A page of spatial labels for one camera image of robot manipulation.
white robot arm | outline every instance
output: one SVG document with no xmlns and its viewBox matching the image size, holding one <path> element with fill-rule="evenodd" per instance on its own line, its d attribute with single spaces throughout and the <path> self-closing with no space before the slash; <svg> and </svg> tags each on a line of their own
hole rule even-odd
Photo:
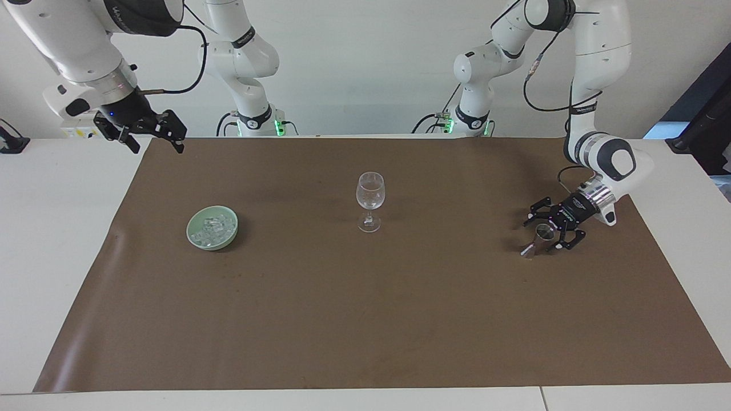
<svg viewBox="0 0 731 411">
<path fill-rule="evenodd" d="M 531 207 L 526 225 L 548 220 L 561 233 L 552 245 L 571 249 L 586 236 L 578 227 L 595 216 L 607 225 L 617 222 L 614 204 L 637 188 L 652 172 L 652 158 L 633 150 L 619 137 L 596 130 L 597 97 L 629 68 L 632 39 L 625 0 L 517 0 L 511 1 L 492 26 L 493 40 L 457 57 L 455 75 L 464 86 L 454 113 L 453 131 L 481 135 L 487 126 L 493 91 L 490 81 L 521 67 L 526 41 L 535 30 L 576 36 L 575 76 L 569 132 L 564 154 L 596 175 L 565 201 L 553 205 L 546 197 Z M 535 73 L 534 63 L 526 83 Z M 575 232 L 571 241 L 567 232 Z"/>
<path fill-rule="evenodd" d="M 112 33 L 169 36 L 183 18 L 182 0 L 3 0 L 18 25 L 53 63 L 63 80 L 44 92 L 62 118 L 92 108 L 97 126 L 109 140 L 134 152 L 131 134 L 151 134 L 183 151 L 186 127 L 171 110 L 157 114 L 137 87 L 137 78 Z"/>
<path fill-rule="evenodd" d="M 206 72 L 229 89 L 240 133 L 283 135 L 284 113 L 269 103 L 264 87 L 255 80 L 276 74 L 279 55 L 251 25 L 241 0 L 205 0 L 205 5 L 213 29 L 225 40 L 210 44 Z"/>
</svg>

